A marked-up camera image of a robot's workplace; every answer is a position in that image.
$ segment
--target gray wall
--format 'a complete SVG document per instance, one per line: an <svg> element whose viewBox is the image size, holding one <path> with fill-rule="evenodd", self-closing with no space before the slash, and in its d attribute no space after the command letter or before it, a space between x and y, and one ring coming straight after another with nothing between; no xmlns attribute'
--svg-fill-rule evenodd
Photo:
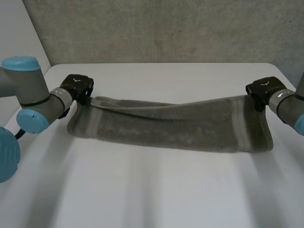
<svg viewBox="0 0 304 228"><path fill-rule="evenodd" d="M303 0L23 2L52 65L267 62L294 85L304 71Z"/></svg>

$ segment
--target gray towel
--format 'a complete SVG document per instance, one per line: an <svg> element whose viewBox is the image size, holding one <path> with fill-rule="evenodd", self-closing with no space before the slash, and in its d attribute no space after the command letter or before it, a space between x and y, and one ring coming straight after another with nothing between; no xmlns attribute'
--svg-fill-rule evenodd
<svg viewBox="0 0 304 228"><path fill-rule="evenodd" d="M265 110L257 112L248 95L175 105L99 96L88 103L77 104L67 126L76 137L206 152L273 148Z"/></svg>

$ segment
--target white table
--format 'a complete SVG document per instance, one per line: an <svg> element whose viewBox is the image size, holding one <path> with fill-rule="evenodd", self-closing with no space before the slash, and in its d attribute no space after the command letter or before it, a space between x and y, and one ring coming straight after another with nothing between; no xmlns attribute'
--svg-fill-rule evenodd
<svg viewBox="0 0 304 228"><path fill-rule="evenodd" d="M245 94L278 77L258 63L75 64L52 67L49 89L71 73L94 79L92 96L186 103ZM302 228L304 140L269 109L274 149L211 153L78 139L67 118L20 139L14 177L0 184L2 228ZM6 125L16 133L16 114Z"/></svg>

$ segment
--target concrete wall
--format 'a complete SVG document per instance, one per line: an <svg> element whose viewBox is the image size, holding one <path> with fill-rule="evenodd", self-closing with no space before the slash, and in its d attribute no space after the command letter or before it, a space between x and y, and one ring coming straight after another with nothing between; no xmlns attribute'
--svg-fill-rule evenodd
<svg viewBox="0 0 304 228"><path fill-rule="evenodd" d="M47 72L50 63L21 0L0 0L0 31L0 63L12 56L34 56ZM0 126L18 107L16 97L0 98Z"/></svg>
<svg viewBox="0 0 304 228"><path fill-rule="evenodd" d="M304 71L303 0L23 1L53 65L267 62L294 85Z"/></svg>

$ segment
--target white wall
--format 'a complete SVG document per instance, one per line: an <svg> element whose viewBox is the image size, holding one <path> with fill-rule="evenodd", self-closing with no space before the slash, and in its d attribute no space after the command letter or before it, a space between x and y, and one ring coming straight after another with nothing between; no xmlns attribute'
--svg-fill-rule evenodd
<svg viewBox="0 0 304 228"><path fill-rule="evenodd" d="M34 56L43 74L50 68L22 0L0 0L0 62L12 56ZM18 109L16 97L0 98L0 126Z"/></svg>

